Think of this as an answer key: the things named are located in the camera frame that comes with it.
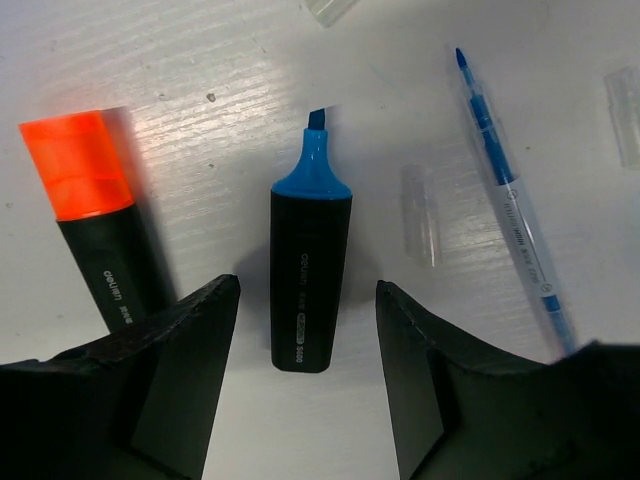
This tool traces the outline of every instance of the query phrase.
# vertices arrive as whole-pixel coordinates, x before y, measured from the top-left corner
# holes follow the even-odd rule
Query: blue pen tip
[[[464,58],[464,53],[459,48],[456,48],[456,60],[460,69],[467,68],[467,59]]]
[[[309,114],[309,130],[324,130],[324,108]]]

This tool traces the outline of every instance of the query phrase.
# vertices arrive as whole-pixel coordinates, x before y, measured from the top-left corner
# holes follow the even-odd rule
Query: blue highlighter
[[[311,112],[298,164],[271,189],[271,359],[288,372],[331,363],[353,195],[328,139],[325,111]]]

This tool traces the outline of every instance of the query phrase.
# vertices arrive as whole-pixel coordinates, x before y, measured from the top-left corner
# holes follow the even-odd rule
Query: transparent pen cap
[[[401,187],[405,253],[420,267],[436,267],[442,251],[432,176],[422,165],[407,165],[401,170]]]
[[[640,68],[624,67],[604,83],[622,165],[640,169]]]
[[[309,11],[323,27],[336,23],[358,0],[307,0]]]

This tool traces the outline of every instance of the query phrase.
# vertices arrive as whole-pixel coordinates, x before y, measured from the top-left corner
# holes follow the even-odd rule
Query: white wooden surface
[[[297,0],[21,0],[0,6],[0,362],[106,334],[19,122],[126,106],[181,294],[243,294],[205,478],[393,480],[375,281],[502,348],[551,358],[464,146],[448,86],[460,45],[493,92],[581,342],[640,340],[640,176],[622,170],[602,77],[640,64],[634,0],[360,0],[321,28]],[[214,93],[211,103],[206,96]],[[309,109],[337,105],[355,194],[331,369],[276,371],[268,192]],[[444,261],[402,251],[401,166],[436,175]]]

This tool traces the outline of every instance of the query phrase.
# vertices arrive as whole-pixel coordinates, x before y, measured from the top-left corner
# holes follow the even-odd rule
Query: orange highlighter cap
[[[20,125],[59,221],[133,205],[133,195],[100,111]]]

